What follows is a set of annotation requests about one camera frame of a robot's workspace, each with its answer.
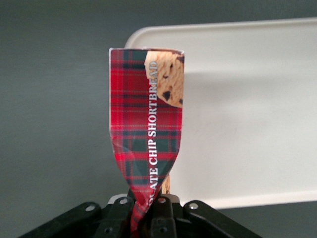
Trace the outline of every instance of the screw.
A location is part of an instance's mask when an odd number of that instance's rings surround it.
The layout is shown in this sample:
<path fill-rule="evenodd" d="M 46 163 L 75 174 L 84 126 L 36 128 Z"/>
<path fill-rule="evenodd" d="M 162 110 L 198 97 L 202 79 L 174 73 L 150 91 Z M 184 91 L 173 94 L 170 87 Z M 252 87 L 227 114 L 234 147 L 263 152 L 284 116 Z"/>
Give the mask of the screw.
<path fill-rule="evenodd" d="M 198 208 L 198 205 L 193 202 L 193 203 L 189 204 L 189 208 L 192 209 L 192 210 L 195 210 L 195 209 Z"/>
<path fill-rule="evenodd" d="M 112 227 L 107 227 L 107 228 L 104 229 L 104 233 L 106 233 L 106 234 L 109 234 L 109 233 L 111 233 L 112 231 L 113 231 L 113 228 L 112 228 Z"/>
<path fill-rule="evenodd" d="M 85 211 L 90 212 L 90 211 L 94 210 L 94 208 L 95 208 L 94 205 L 90 205 L 90 206 L 86 207 Z"/>
<path fill-rule="evenodd" d="M 121 205 L 126 204 L 127 202 L 128 202 L 128 199 L 126 198 L 123 198 L 122 200 L 120 200 Z"/>
<path fill-rule="evenodd" d="M 166 199 L 163 198 L 163 197 L 160 197 L 160 198 L 158 199 L 158 202 L 159 202 L 159 203 L 165 203 L 165 202 L 166 202 Z"/>

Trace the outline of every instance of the chocolate chip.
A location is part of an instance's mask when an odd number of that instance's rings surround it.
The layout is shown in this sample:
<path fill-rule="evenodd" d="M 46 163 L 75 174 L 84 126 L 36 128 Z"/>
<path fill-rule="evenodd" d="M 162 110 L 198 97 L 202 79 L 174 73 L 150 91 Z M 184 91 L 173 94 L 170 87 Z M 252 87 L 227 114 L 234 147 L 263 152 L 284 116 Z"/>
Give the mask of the chocolate chip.
<path fill-rule="evenodd" d="M 166 91 L 165 93 L 163 93 L 163 97 L 168 101 L 170 98 L 170 91 Z"/>
<path fill-rule="evenodd" d="M 179 56 L 179 57 L 177 57 L 177 59 L 179 61 L 181 61 L 182 63 L 184 63 L 184 61 L 185 61 L 185 57 L 184 56 Z"/>

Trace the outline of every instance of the white tray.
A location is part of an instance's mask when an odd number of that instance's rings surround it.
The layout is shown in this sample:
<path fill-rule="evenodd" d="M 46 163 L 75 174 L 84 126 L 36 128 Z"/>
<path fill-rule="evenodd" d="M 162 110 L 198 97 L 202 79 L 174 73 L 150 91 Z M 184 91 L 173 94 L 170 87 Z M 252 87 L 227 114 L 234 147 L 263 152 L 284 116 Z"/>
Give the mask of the white tray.
<path fill-rule="evenodd" d="M 185 51 L 181 202 L 317 200 L 317 18 L 144 28 L 126 47 Z"/>

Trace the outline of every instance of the snack bag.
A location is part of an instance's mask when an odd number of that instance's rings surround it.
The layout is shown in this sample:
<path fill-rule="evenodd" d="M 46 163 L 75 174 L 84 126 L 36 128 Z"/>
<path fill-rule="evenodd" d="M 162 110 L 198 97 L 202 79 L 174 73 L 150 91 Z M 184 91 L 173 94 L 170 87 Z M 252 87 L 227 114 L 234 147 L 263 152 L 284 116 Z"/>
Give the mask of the snack bag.
<path fill-rule="evenodd" d="M 110 49 L 110 135 L 136 202 L 131 233 L 158 195 L 177 157 L 182 126 L 184 53 Z"/>

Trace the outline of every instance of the metal bolt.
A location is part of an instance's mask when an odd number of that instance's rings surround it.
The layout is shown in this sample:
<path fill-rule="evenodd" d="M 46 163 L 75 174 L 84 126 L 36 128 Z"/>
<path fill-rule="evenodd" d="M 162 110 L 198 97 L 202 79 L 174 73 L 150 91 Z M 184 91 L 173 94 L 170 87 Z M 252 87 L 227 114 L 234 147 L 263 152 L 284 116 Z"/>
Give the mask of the metal bolt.
<path fill-rule="evenodd" d="M 192 209 L 192 210 L 195 210 L 195 209 L 198 208 L 198 205 L 193 202 L 193 203 L 189 204 L 189 208 Z"/>
<path fill-rule="evenodd" d="M 166 199 L 163 198 L 163 197 L 160 197 L 160 198 L 158 199 L 158 202 L 159 202 L 159 203 L 165 203 L 165 202 L 166 202 Z"/>
<path fill-rule="evenodd" d="M 128 202 L 128 199 L 126 198 L 123 198 L 122 200 L 120 200 L 121 205 L 126 204 L 127 202 Z"/>
<path fill-rule="evenodd" d="M 90 211 L 94 210 L 94 208 L 95 208 L 94 205 L 89 205 L 88 207 L 86 207 L 85 211 L 90 212 Z"/>

